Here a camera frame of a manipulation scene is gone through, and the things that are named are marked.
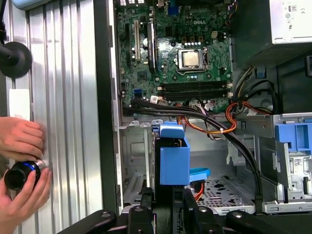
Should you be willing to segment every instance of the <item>lens ring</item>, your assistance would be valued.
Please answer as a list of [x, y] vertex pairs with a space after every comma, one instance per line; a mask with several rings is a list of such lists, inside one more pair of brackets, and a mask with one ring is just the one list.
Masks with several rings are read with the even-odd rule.
[[20, 190], [26, 182], [26, 175], [23, 170], [15, 168], [5, 174], [4, 182], [8, 189]]

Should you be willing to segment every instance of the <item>pcie slot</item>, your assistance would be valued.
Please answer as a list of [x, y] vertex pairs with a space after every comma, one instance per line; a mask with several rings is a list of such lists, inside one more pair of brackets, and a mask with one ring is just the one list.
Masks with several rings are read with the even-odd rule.
[[147, 24], [147, 39], [148, 39], [148, 65], [151, 73], [156, 72], [156, 53], [155, 53], [155, 29], [154, 23]]
[[204, 90], [204, 89], [222, 89], [226, 87], [226, 82], [224, 81], [214, 81], [214, 82], [190, 82], [190, 83], [174, 83], [174, 84], [164, 84], [163, 89], [166, 92], [172, 91], [187, 91], [187, 90]]
[[131, 67], [131, 57], [130, 57], [130, 25], [125, 24], [125, 34], [126, 34], [126, 60], [127, 66]]
[[226, 97], [226, 90], [211, 90], [211, 91], [187, 91], [187, 92], [175, 92], [165, 93], [163, 97], [170, 101], [181, 101], [191, 98], [199, 98], [201, 100], [212, 99], [212, 98], [223, 98]]
[[134, 21], [135, 24], [135, 57], [136, 60], [141, 59], [141, 49], [140, 49], [140, 23], [138, 20]]

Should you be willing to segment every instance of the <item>screw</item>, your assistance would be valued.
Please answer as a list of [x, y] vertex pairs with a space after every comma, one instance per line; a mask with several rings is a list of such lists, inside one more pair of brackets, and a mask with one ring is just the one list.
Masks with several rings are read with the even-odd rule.
[[143, 211], [143, 209], [142, 209], [141, 207], [137, 207], [137, 208], [135, 209], [135, 211], [140, 212], [140, 211]]
[[236, 217], [236, 218], [242, 218], [243, 216], [238, 213], [238, 212], [234, 212], [233, 215]]
[[111, 214], [110, 214], [110, 213], [107, 213], [107, 212], [104, 212], [104, 213], [102, 214], [102, 217], [103, 217], [103, 218], [107, 218], [107, 217], [109, 217], [109, 216], [111, 216]]
[[202, 207], [202, 206], [199, 208], [199, 210], [202, 211], [202, 212], [206, 212], [207, 211], [207, 209], [205, 207]]

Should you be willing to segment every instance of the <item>finger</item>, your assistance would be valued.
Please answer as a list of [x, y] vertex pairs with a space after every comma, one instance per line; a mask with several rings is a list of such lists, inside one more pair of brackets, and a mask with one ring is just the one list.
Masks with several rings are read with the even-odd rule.
[[40, 129], [41, 126], [35, 122], [31, 122], [31, 121], [27, 121], [26, 122], [26, 126], [30, 127], [30, 128], [35, 128], [35, 129]]
[[24, 187], [22, 188], [21, 192], [15, 197], [15, 199], [11, 203], [11, 209], [13, 211], [19, 210], [29, 199], [32, 194], [34, 184], [36, 181], [36, 171], [32, 171], [27, 178]]
[[43, 139], [43, 132], [41, 130], [38, 130], [36, 128], [31, 128], [31, 127], [28, 127], [26, 125], [21, 127], [21, 130], [24, 133], [27, 133], [29, 135], [32, 135], [32, 136], [39, 137], [39, 138]]
[[52, 180], [52, 172], [49, 172], [48, 178], [47, 178], [47, 182], [46, 182], [45, 187], [44, 187], [44, 190], [42, 192], [42, 195], [38, 199], [38, 201], [35, 203], [34, 210], [37, 210], [40, 207], [42, 207], [47, 202], [47, 200], [49, 199], [49, 197], [50, 197], [51, 180]]
[[33, 190], [31, 196], [23, 205], [22, 212], [23, 211], [31, 211], [33, 209], [35, 203], [38, 201], [38, 199], [40, 198], [40, 196], [43, 193], [43, 190], [44, 190], [45, 185], [47, 183], [48, 175], [49, 175], [49, 169], [46, 168], [42, 171], [40, 179], [39, 179], [38, 183], [36, 184], [35, 189]]
[[1, 195], [5, 195], [8, 192], [8, 189], [7, 189], [7, 187], [5, 186], [5, 183], [4, 183], [4, 176], [0, 180], [0, 196]]
[[20, 161], [20, 162], [37, 160], [37, 158], [32, 155], [22, 154], [22, 153], [17, 153], [17, 152], [12, 152], [12, 151], [4, 151], [3, 156], [13, 159], [15, 161]]
[[38, 149], [42, 149], [43, 148], [43, 141], [41, 138], [36, 137], [36, 136], [32, 136], [26, 133], [19, 133], [16, 136], [16, 141], [20, 141], [23, 143], [28, 143], [30, 145], [36, 146]]
[[8, 151], [29, 154], [36, 157], [42, 156], [42, 151], [40, 149], [38, 149], [36, 146], [24, 142], [14, 141], [11, 145], [8, 145], [6, 148]]

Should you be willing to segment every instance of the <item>hand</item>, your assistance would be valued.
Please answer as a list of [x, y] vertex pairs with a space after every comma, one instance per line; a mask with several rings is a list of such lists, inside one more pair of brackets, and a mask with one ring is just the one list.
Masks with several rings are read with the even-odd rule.
[[0, 230], [1, 234], [11, 234], [23, 221], [28, 219], [49, 199], [52, 173], [48, 168], [42, 171], [36, 184], [36, 172], [32, 171], [21, 192], [12, 201], [7, 194], [4, 177], [0, 180]]
[[14, 117], [0, 117], [0, 155], [16, 161], [34, 161], [42, 156], [40, 125]]

